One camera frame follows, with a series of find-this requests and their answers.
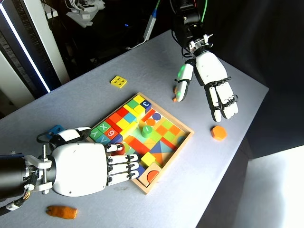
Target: led light strip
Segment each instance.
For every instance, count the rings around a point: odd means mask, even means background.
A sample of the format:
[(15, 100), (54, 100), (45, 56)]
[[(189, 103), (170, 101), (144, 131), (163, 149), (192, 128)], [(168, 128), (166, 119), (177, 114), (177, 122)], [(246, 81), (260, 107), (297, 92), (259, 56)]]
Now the led light strip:
[(22, 42), (22, 40), (21, 40), (21, 38), (20, 38), (18, 32), (16, 31), (16, 29), (15, 29), (13, 23), (11, 22), (11, 20), (10, 20), (8, 14), (6, 13), (6, 11), (5, 11), (5, 9), (4, 9), (4, 7), (3, 7), (2, 4), (0, 4), (0, 10), (1, 10), (1, 12), (3, 13), (3, 15), (4, 15), (4, 17), (5, 17), (6, 21), (7, 21), (7, 23), (9, 24), (10, 29), (11, 29), (12, 32), (14, 33), (14, 35), (15, 35), (17, 41), (19, 42), (20, 46), (22, 47), (22, 49), (23, 49), (25, 55), (28, 57), (29, 62), (30, 62), (31, 65), (33, 66), (34, 70), (36, 71), (36, 73), (37, 73), (38, 77), (40, 78), (42, 84), (44, 85), (45, 89), (47, 90), (48, 93), (51, 92), (50, 89), (49, 89), (49, 87), (47, 86), (46, 82), (44, 81), (42, 75), (40, 74), (38, 68), (36, 67), (36, 65), (35, 65), (35, 63), (34, 63), (32, 57), (29, 55), (28, 50), (27, 50), (26, 47), (24, 46), (24, 44), (23, 44), (23, 42)]

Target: robotic hand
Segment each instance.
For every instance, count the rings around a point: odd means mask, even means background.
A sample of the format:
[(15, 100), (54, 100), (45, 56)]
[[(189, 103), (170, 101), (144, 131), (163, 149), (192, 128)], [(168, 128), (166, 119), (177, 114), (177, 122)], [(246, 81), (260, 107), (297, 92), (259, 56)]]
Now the robotic hand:
[(91, 133), (88, 127), (64, 130), (48, 142), (52, 150), (47, 156), (47, 142), (42, 142), (42, 156), (14, 154), (0, 156), (0, 199), (24, 195), (0, 208), (0, 216), (16, 210), (31, 192), (48, 194), (49, 189), (64, 196), (84, 196), (103, 190), (106, 186), (137, 178), (138, 157), (107, 156), (106, 153), (124, 149), (119, 144), (78, 142)]
[(176, 38), (173, 38), (182, 47), (183, 54), (188, 58), (181, 67), (174, 88), (175, 98), (173, 101), (182, 101), (188, 90), (188, 85), (194, 74), (201, 86), (205, 87), (212, 116), (216, 122), (220, 122), (221, 111), (224, 117), (231, 118), (238, 113), (235, 95), (230, 87), (227, 72), (219, 59), (209, 51), (212, 44), (209, 37), (202, 29), (200, 15), (193, 3), (190, 1), (177, 0), (175, 5), (176, 17), (174, 31)]

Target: table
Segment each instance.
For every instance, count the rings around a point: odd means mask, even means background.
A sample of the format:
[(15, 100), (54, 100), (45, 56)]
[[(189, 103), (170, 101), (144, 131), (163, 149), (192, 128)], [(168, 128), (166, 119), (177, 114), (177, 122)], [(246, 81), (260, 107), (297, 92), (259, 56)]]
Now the table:
[[(172, 102), (174, 78), (183, 60), (181, 49), (169, 31), (0, 120), (1, 154), (15, 150), (38, 156), (41, 154), (41, 145), (36, 142), (38, 134), (56, 124), (65, 128), (93, 126), (131, 96), (142, 92), (195, 131), (148, 195), (131, 181), (78, 198), (53, 191), (48, 195), (33, 193), (23, 208), (0, 217), (1, 227), (195, 227), (268, 91), (259, 82), (222, 63), (232, 76), (229, 83), (239, 97), (239, 113), (219, 123), (228, 132), (223, 142), (211, 137), (210, 129), (217, 123), (212, 120), (205, 90), (195, 78), (186, 99)], [(123, 89), (110, 84), (115, 75), (128, 79)], [(50, 205), (75, 207), (79, 213), (75, 220), (50, 217), (45, 213)]]

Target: yellow cube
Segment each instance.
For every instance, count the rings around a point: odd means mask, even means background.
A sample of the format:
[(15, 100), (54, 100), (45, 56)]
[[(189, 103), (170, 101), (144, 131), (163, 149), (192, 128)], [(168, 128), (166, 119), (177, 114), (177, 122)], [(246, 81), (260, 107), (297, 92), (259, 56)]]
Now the yellow cube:
[(142, 96), (137, 95), (135, 98), (133, 98), (133, 100), (140, 104), (140, 103), (143, 102), (145, 99), (144, 99)]
[(144, 117), (146, 109), (139, 104), (134, 108), (134, 111), (139, 114), (139, 118), (141, 119)]
[(131, 134), (135, 129), (137, 128), (137, 123), (132, 122), (127, 126), (125, 129), (123, 129), (119, 134), (123, 136), (123, 139), (126, 139), (129, 134)]
[(135, 112), (132, 108), (130, 108), (127, 104), (125, 104), (123, 106), (128, 112), (130, 112), (133, 116), (136, 117), (136, 122), (139, 122), (140, 118), (139, 118), (139, 114), (137, 112)]
[(119, 126), (121, 129), (125, 129), (127, 126), (129, 126), (129, 122), (125, 119), (121, 119), (116, 123), (117, 126)]
[(155, 162), (155, 160), (156, 158), (150, 152), (147, 152), (141, 159), (141, 161), (148, 167)]
[(121, 89), (127, 82), (127, 79), (116, 75), (115, 78), (112, 79), (111, 84)]

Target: orange hexagonal block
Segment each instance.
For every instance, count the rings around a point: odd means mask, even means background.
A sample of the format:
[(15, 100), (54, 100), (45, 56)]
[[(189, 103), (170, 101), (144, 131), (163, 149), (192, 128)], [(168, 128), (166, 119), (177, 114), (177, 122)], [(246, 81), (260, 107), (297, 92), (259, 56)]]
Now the orange hexagonal block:
[(214, 139), (222, 141), (227, 137), (227, 132), (226, 132), (225, 128), (223, 128), (221, 126), (215, 126), (211, 130), (211, 135)]

